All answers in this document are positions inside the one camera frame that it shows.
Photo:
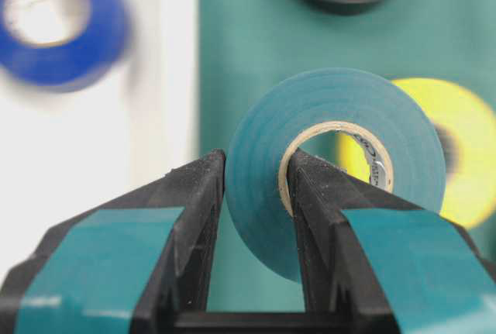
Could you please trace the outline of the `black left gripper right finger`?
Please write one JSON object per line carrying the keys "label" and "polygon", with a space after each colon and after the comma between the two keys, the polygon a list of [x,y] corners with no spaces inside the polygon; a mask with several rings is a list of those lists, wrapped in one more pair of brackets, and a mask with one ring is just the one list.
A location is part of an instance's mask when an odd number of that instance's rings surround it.
{"label": "black left gripper right finger", "polygon": [[305,307],[346,333],[493,333],[495,265],[462,227],[298,150]]}

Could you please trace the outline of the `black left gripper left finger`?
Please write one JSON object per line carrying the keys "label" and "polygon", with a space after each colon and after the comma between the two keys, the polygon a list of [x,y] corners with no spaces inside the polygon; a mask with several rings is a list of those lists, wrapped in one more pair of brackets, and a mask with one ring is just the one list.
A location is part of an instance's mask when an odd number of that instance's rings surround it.
{"label": "black left gripper left finger", "polygon": [[1,289],[3,333],[157,333],[205,310],[226,156],[213,150],[51,227]]}

